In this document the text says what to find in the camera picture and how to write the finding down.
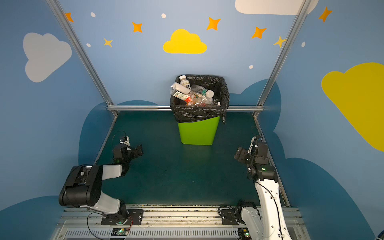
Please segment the white bottle red logo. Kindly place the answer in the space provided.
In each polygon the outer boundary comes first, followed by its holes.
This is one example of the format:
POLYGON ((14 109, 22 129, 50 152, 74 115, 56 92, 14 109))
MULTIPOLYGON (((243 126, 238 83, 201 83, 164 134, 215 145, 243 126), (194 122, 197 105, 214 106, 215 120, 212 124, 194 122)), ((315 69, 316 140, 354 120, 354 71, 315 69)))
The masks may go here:
POLYGON ((206 96, 194 96, 191 97, 191 101, 186 103, 186 106, 198 106, 198 107, 212 107, 212 106, 221 106, 220 102, 215 102, 211 98, 207 98, 206 96))

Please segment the clear bottle colourful label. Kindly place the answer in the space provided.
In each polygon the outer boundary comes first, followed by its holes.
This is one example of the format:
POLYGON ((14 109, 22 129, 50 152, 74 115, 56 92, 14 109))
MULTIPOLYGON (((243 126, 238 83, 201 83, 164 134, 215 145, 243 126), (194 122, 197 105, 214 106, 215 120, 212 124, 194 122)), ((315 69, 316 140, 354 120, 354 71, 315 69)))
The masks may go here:
POLYGON ((202 96, 205 96, 205 97, 210 98, 210 99, 212 99, 214 97, 214 94, 215 94, 212 90, 208 90, 208 89, 206 89, 202 86, 199 86, 199 85, 192 85, 191 89, 195 93, 202 95, 202 96))

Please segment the white bottle pink label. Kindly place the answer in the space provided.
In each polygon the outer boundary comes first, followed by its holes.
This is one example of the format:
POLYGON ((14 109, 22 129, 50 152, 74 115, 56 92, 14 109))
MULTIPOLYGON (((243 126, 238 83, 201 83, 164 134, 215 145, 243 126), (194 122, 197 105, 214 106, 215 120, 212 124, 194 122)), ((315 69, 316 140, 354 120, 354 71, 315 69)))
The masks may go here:
POLYGON ((170 93, 173 97, 186 102, 188 105, 191 105, 195 98, 192 90, 184 87, 179 83, 173 83, 171 85, 170 93))

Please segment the orange juice bottle back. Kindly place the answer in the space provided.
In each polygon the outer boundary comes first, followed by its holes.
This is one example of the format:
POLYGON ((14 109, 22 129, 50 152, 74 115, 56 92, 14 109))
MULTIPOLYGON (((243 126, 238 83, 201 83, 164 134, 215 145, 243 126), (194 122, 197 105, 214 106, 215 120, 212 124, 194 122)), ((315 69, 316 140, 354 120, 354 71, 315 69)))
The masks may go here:
POLYGON ((180 84, 182 86, 184 86, 185 88, 187 89, 191 89, 191 84, 190 84, 190 81, 187 79, 187 76, 186 75, 182 75, 179 77, 179 80, 180 80, 180 84))

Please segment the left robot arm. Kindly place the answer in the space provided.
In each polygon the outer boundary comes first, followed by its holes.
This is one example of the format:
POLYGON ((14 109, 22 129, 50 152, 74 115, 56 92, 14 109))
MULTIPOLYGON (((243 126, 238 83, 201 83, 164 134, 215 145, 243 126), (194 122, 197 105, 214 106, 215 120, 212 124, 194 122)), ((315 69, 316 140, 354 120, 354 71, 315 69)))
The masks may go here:
POLYGON ((103 216, 102 225, 133 225, 123 200, 103 193, 104 180, 120 178, 127 174, 131 161, 144 154, 143 146, 132 148, 120 143, 113 150, 113 163, 110 165, 74 166, 60 192, 59 204, 63 207, 88 208, 103 216))

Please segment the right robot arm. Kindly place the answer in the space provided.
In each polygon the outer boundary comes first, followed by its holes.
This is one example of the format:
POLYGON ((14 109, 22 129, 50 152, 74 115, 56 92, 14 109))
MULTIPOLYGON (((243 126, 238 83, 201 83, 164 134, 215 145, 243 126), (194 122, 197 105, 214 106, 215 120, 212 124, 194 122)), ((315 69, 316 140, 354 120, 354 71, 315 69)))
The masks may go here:
POLYGON ((268 145, 253 138, 248 150, 239 147, 234 158, 247 166, 259 196, 261 214, 250 202, 240 201, 237 216, 253 240, 290 240, 279 194, 276 168, 269 164, 268 145))

